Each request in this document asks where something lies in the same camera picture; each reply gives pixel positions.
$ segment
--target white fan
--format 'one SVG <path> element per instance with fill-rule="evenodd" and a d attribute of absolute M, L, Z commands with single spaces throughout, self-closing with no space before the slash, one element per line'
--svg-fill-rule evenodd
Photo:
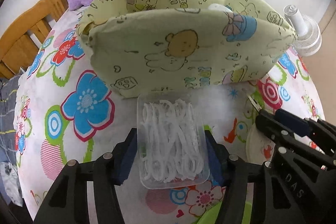
<path fill-rule="evenodd" d="M 297 39 L 293 48 L 300 56 L 310 56 L 316 53 L 322 44 L 320 27 L 310 16 L 301 15 L 299 9 L 294 5 L 288 5 L 283 9 L 285 18 L 291 24 L 296 33 Z"/>

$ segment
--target plaid fabric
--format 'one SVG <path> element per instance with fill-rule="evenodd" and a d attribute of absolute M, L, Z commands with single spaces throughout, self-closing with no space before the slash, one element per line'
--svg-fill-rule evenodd
<path fill-rule="evenodd" d="M 16 166 L 15 132 L 13 126 L 16 92 L 20 75 L 0 79 L 0 161 Z"/>

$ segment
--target fan grille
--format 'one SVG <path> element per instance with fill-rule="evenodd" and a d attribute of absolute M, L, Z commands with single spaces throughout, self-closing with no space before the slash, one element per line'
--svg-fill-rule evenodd
<path fill-rule="evenodd" d="M 302 17 L 308 27 L 308 32 L 305 35 L 297 37 L 293 43 L 293 48 L 300 56 L 309 56 L 320 49 L 322 37 L 317 22 L 310 16 L 302 15 Z"/>

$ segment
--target blue flower print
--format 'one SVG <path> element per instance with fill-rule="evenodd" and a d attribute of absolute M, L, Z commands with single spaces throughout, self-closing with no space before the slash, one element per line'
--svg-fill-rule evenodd
<path fill-rule="evenodd" d="M 26 136 L 24 134 L 18 140 L 17 147 L 20 151 L 20 154 L 23 154 L 24 149 L 26 148 Z"/>
<path fill-rule="evenodd" d="M 78 79 L 76 90 L 61 104 L 65 119 L 73 120 L 73 130 L 83 142 L 109 126 L 114 119 L 115 106 L 109 98 L 111 91 L 93 70 L 85 70 Z"/>
<path fill-rule="evenodd" d="M 285 102 L 288 102 L 290 100 L 291 97 L 290 97 L 288 91 L 283 86 L 280 85 L 278 87 L 278 92 L 279 92 L 282 100 L 284 100 Z"/>
<path fill-rule="evenodd" d="M 73 45 L 68 51 L 68 57 L 72 57 L 75 60 L 79 60 L 84 56 L 83 48 L 81 47 L 78 40 L 75 41 L 75 45 Z"/>
<path fill-rule="evenodd" d="M 57 139 L 61 135 L 64 127 L 61 114 L 57 110 L 51 111 L 47 117 L 46 124 L 48 125 L 46 127 L 48 136 L 51 139 Z"/>
<path fill-rule="evenodd" d="M 187 196 L 188 190 L 189 189 L 187 187 L 180 190 L 170 189 L 169 192 L 170 200 L 177 205 L 185 204 L 185 198 Z"/>
<path fill-rule="evenodd" d="M 38 67 L 39 67 L 39 65 L 41 63 L 41 58 L 42 58 L 43 54 L 44 54 L 44 50 L 40 50 L 40 52 L 35 57 L 34 62 L 29 67 L 28 77 L 27 78 L 29 78 L 38 69 Z"/>
<path fill-rule="evenodd" d="M 296 69 L 294 63 L 292 62 L 292 60 L 289 59 L 289 56 L 286 52 L 279 58 L 278 62 L 284 69 L 288 70 L 289 74 L 293 78 L 296 78 L 297 69 Z"/>
<path fill-rule="evenodd" d="M 51 44 L 53 39 L 54 39 L 54 36 L 52 35 L 47 40 L 45 40 L 45 42 L 43 42 L 42 44 L 42 49 L 45 49 L 46 47 L 48 47 Z"/>

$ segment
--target clear plastic box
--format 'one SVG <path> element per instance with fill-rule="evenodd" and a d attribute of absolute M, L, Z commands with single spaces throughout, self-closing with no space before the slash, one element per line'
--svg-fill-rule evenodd
<path fill-rule="evenodd" d="M 191 103 L 196 114 L 196 138 L 198 140 L 199 152 L 204 160 L 204 166 L 202 171 L 193 179 L 181 180 L 175 178 L 170 182 L 156 181 L 153 177 L 145 179 L 147 175 L 145 169 L 145 163 L 142 160 L 146 156 L 147 142 L 146 142 L 146 133 L 143 122 L 143 108 L 144 103 L 160 103 L 160 100 L 168 100 L 172 104 L 175 103 L 177 99 L 181 99 L 186 103 Z M 209 162 L 208 162 L 208 153 L 207 145 L 205 140 L 205 133 L 203 128 L 202 117 L 199 107 L 198 99 L 195 96 L 192 96 L 188 92 L 151 92 L 148 94 L 141 94 L 137 100 L 137 139 L 138 139 L 138 155 L 139 155 L 139 171 L 140 171 L 140 180 L 141 183 L 148 189 L 166 189 L 166 188 L 177 188 L 185 187 L 190 185 L 196 185 L 205 182 L 209 178 Z"/>

